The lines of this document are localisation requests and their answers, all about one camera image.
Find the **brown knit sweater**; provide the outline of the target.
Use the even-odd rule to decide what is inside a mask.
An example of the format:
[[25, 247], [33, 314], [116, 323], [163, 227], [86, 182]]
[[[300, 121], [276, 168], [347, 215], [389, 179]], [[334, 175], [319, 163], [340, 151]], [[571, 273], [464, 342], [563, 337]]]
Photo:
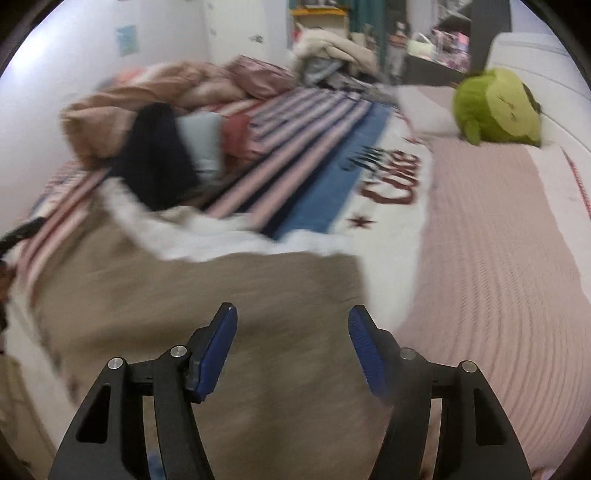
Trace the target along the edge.
[[327, 233], [273, 240], [249, 214], [150, 212], [118, 181], [56, 189], [13, 253], [10, 350], [51, 441], [114, 357], [183, 361], [180, 385], [218, 479], [365, 479], [388, 412], [349, 340], [415, 294], [429, 185], [367, 182]]

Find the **beige clothes pile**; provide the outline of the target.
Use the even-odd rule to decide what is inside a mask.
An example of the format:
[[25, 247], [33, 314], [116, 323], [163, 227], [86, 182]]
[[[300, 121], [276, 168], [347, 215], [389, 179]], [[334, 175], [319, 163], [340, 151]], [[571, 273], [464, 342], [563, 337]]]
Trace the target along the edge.
[[331, 31], [304, 29], [290, 53], [290, 72], [301, 78], [305, 61], [311, 58], [339, 60], [353, 65], [358, 73], [378, 77], [378, 57], [370, 49]]

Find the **pink knit pillow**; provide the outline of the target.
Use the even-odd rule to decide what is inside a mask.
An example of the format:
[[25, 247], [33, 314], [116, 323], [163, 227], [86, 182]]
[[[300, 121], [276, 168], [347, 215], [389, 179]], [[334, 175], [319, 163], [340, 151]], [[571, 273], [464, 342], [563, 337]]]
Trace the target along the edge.
[[414, 304], [398, 341], [474, 361], [534, 472], [559, 467], [590, 416], [590, 217], [555, 145], [433, 144]]

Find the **black folded garment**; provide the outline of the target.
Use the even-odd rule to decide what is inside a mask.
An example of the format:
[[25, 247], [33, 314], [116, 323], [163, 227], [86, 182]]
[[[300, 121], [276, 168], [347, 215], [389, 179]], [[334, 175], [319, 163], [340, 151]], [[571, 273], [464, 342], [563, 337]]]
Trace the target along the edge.
[[172, 208], [197, 189], [200, 179], [170, 105], [153, 103], [137, 113], [109, 175], [151, 211]]

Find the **striped fleece blanket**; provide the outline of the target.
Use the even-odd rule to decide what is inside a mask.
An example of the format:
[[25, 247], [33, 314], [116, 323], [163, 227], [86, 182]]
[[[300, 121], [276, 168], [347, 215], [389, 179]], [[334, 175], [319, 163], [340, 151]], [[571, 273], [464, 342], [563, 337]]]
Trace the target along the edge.
[[398, 292], [416, 274], [430, 155], [413, 128], [414, 88], [394, 105], [297, 89], [269, 102], [235, 102], [252, 126], [246, 163], [195, 208], [149, 212], [117, 181], [72, 169], [39, 206], [48, 223], [16, 257], [33, 293], [58, 247], [95, 201], [119, 233], [164, 260], [205, 262], [235, 253], [346, 253], [362, 262], [370, 293]]

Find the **pink crumpled quilt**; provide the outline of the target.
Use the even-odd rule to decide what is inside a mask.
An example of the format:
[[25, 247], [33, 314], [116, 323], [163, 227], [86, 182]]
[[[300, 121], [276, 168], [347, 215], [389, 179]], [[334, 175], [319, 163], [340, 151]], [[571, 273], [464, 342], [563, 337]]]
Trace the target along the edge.
[[96, 170], [120, 151], [138, 112], [148, 105], [167, 104], [174, 114], [183, 116], [200, 107], [247, 97], [222, 67], [173, 62], [156, 69], [148, 80], [110, 87], [71, 104], [61, 112], [60, 120], [81, 166]]

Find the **light blue folded garment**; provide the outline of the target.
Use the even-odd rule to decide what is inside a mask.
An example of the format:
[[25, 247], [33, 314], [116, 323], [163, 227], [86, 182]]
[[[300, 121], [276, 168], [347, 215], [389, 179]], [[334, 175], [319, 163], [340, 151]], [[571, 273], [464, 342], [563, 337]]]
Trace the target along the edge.
[[214, 112], [197, 112], [178, 117], [179, 135], [201, 182], [221, 179], [224, 170], [222, 141], [223, 117]]

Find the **white pink far pillow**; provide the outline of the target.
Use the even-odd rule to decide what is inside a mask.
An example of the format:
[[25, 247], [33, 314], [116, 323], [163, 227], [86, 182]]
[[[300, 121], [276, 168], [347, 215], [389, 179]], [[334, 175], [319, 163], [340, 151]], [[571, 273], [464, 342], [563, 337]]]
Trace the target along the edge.
[[396, 90], [401, 113], [420, 139], [460, 135], [452, 108], [455, 93], [449, 86], [402, 85]]

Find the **green plush toy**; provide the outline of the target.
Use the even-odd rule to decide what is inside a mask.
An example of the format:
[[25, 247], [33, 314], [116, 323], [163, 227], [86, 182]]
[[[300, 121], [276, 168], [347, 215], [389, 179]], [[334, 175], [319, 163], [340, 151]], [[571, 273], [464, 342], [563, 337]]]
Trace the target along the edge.
[[461, 136], [474, 146], [541, 146], [541, 105], [511, 70], [494, 68], [466, 78], [456, 89], [452, 108]]

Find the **white bed headboard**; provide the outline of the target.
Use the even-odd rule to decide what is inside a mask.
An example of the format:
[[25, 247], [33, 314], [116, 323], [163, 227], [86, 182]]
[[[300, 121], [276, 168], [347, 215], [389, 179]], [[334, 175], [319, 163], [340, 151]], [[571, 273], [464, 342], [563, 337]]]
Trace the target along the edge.
[[516, 73], [542, 109], [542, 138], [570, 152], [590, 154], [590, 89], [562, 43], [549, 34], [501, 33], [489, 68]]

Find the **pink shiny bag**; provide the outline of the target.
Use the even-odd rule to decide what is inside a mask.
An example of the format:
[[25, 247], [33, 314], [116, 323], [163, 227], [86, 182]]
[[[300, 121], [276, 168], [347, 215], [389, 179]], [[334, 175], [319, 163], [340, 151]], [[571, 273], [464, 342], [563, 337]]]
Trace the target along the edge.
[[296, 87], [294, 75], [283, 67], [240, 55], [225, 65], [225, 69], [249, 96], [270, 99]]

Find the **black bookshelf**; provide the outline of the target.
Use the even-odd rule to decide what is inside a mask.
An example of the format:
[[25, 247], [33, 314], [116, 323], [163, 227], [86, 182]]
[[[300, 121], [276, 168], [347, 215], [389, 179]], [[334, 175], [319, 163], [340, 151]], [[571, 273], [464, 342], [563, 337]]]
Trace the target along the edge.
[[408, 1], [405, 85], [454, 86], [486, 66], [494, 38], [511, 30], [507, 1]]

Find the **yellow framed cabinet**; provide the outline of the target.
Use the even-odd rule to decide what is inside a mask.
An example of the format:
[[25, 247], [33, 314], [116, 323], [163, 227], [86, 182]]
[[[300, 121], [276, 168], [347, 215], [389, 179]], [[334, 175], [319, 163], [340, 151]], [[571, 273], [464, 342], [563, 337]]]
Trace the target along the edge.
[[290, 10], [295, 25], [322, 29], [346, 37], [349, 34], [349, 9], [337, 6], [297, 7]]

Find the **blue wall poster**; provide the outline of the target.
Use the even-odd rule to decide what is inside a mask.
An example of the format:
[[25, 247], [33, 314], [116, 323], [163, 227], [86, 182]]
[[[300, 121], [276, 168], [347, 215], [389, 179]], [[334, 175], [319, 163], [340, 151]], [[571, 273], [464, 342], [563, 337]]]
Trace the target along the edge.
[[120, 57], [139, 52], [137, 29], [135, 25], [126, 25], [115, 29], [118, 54]]

